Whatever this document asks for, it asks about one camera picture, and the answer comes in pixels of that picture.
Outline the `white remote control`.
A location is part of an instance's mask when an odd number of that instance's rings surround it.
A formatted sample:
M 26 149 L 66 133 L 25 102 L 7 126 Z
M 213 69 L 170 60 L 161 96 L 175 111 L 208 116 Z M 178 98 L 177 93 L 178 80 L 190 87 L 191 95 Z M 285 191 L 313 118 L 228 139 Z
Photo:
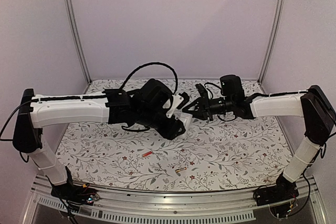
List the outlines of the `white remote control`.
M 179 136 L 176 137 L 176 139 L 178 140 L 184 140 L 187 137 L 187 133 L 189 131 L 189 128 L 191 126 L 191 122 L 192 122 L 192 115 L 188 114 L 188 113 L 178 113 L 175 114 L 176 118 L 179 119 L 180 121 L 183 122 L 184 128 L 185 128 L 185 132 Z

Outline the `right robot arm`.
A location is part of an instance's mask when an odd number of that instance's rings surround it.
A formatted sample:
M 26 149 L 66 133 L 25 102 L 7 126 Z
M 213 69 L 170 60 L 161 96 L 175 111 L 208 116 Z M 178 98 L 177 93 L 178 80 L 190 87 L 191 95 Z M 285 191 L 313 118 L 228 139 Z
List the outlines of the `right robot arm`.
M 205 87 L 197 84 L 199 97 L 182 111 L 199 120 L 213 120 L 215 114 L 227 112 L 246 120 L 265 116 L 299 116 L 304 119 L 304 138 L 271 190 L 276 201 L 284 200 L 291 194 L 291 185 L 314 162 L 320 148 L 335 135 L 334 108 L 318 85 L 303 91 L 254 93 L 247 97 L 239 76 L 222 76 L 220 84 L 222 96 L 216 99 L 210 99 Z

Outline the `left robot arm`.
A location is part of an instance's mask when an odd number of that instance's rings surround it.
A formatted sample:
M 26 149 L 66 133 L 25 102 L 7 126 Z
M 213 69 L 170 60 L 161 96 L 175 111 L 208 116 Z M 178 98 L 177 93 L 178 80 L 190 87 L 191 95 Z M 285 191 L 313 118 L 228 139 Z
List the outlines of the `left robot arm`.
M 185 123 L 177 119 L 174 112 L 189 99 L 187 93 L 172 92 L 155 79 L 132 91 L 105 89 L 82 95 L 52 97 L 27 89 L 15 111 L 13 146 L 34 161 L 61 195 L 73 200 L 78 195 L 78 188 L 71 183 L 71 173 L 43 141 L 44 127 L 88 122 L 122 124 L 129 130 L 139 124 L 156 130 L 164 139 L 173 140 L 186 131 Z

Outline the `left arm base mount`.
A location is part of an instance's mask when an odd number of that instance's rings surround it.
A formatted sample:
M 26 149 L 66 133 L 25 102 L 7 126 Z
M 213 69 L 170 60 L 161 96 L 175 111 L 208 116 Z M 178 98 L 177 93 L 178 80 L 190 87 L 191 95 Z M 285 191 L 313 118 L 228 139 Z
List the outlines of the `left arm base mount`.
M 74 185 L 72 182 L 55 186 L 51 184 L 51 195 L 59 199 L 65 200 L 75 205 L 93 205 L 100 199 L 98 191 L 90 187 L 89 183 L 83 185 Z

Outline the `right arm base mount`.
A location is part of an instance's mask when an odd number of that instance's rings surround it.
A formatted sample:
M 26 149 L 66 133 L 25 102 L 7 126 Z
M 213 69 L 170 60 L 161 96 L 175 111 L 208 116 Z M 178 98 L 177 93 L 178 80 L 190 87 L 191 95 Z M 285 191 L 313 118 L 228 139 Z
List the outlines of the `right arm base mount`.
M 277 202 L 294 199 L 299 196 L 297 185 L 286 179 L 278 178 L 273 186 L 261 186 L 253 193 L 257 206 L 274 204 Z

